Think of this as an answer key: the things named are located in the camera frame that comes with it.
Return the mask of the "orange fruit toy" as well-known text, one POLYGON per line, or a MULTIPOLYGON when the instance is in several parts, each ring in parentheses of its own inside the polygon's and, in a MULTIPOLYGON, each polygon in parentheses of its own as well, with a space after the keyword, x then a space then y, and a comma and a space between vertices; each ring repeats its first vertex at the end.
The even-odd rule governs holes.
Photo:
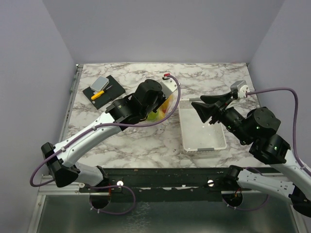
POLYGON ((162 105, 161 105, 161 110, 163 111, 163 112, 167 112, 167 110, 170 108, 170 105, 168 105, 167 103, 163 103, 162 105))

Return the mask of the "yellow lemon toy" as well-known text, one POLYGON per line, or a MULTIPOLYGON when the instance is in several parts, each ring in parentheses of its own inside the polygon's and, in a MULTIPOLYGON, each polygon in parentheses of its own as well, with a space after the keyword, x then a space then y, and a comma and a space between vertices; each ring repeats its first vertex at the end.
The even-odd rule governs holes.
POLYGON ((174 99, 174 95, 171 94, 171 95, 166 99, 165 102, 166 102, 168 105, 170 105, 170 104, 173 102, 173 99, 174 99))

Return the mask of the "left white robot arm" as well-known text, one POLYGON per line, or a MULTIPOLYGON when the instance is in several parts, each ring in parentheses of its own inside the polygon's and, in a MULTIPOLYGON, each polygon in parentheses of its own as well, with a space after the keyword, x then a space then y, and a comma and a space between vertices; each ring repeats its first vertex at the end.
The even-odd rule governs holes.
POLYGON ((82 182, 100 192, 107 187, 107 176, 98 166, 86 166, 78 160, 107 138, 124 131, 128 124, 135 125, 155 111, 169 96, 164 82, 147 79, 136 91, 114 100, 94 122, 71 138, 56 145, 46 143, 41 150, 57 187, 82 182))

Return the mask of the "green pear toy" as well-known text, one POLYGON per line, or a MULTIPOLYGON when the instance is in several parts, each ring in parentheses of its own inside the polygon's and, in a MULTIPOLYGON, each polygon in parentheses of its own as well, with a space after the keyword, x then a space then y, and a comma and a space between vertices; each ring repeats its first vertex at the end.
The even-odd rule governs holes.
POLYGON ((157 120, 157 118, 158 118, 158 111, 151 112, 147 116, 147 120, 150 121, 150 122, 155 122, 157 120))

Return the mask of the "clear zip top bag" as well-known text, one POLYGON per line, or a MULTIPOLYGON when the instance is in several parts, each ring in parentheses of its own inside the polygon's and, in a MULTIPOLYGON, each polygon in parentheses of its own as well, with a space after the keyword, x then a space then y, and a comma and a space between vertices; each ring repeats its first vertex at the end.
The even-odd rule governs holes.
POLYGON ((156 112, 151 112, 146 117, 146 121, 148 123, 154 123, 162 120, 173 108, 176 98, 178 95, 178 91, 173 92, 167 100, 157 109, 156 112))

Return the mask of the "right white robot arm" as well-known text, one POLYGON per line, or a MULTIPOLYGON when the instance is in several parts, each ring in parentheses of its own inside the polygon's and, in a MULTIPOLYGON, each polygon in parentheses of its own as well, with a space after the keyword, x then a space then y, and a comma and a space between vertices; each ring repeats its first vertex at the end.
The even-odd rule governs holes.
POLYGON ((307 166, 295 158, 292 148, 277 134, 281 124, 266 107, 251 110, 243 117, 230 103, 235 95, 201 96, 192 102, 200 120, 209 124, 222 123, 237 137, 241 145, 249 145, 249 153, 260 162, 276 169, 289 181, 277 181, 231 165, 221 178, 220 187, 229 190, 252 189, 288 202, 300 214, 311 215, 311 176, 307 166))

